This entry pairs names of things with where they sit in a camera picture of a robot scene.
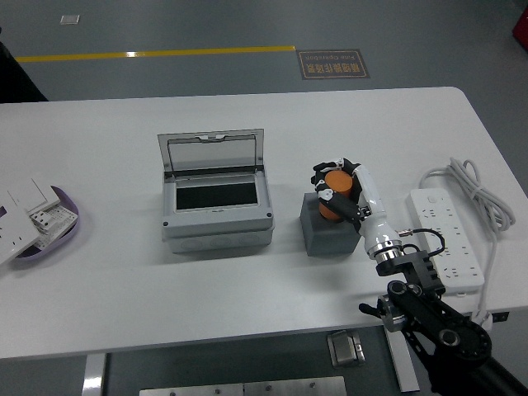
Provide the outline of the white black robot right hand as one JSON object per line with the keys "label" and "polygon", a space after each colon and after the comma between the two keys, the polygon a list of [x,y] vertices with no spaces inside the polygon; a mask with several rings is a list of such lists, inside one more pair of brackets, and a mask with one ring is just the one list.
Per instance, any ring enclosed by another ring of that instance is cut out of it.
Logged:
{"label": "white black robot right hand", "polygon": [[[378,264],[403,255],[401,238],[388,223],[378,189],[366,166],[347,158],[320,163],[313,167],[310,182],[319,203],[353,224],[365,240],[365,252]],[[352,179],[349,197],[337,192],[325,177],[331,171],[343,171]]]}

